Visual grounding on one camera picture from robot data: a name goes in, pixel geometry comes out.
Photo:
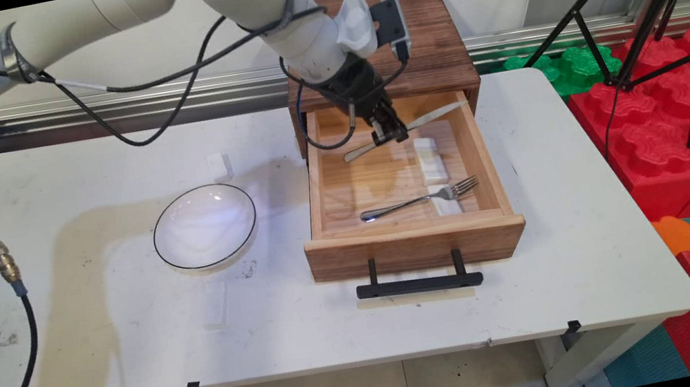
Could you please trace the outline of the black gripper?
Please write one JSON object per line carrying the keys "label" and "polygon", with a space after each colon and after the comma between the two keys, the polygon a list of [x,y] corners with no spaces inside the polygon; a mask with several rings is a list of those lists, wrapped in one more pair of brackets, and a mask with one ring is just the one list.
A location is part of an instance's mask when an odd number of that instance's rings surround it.
{"label": "black gripper", "polygon": [[373,143],[379,147],[390,140],[404,142],[409,138],[407,126],[397,115],[386,90],[381,88],[383,81],[367,59],[352,54],[346,56],[333,77],[315,88],[344,113],[348,113],[350,102],[354,102],[356,116],[369,119]]}

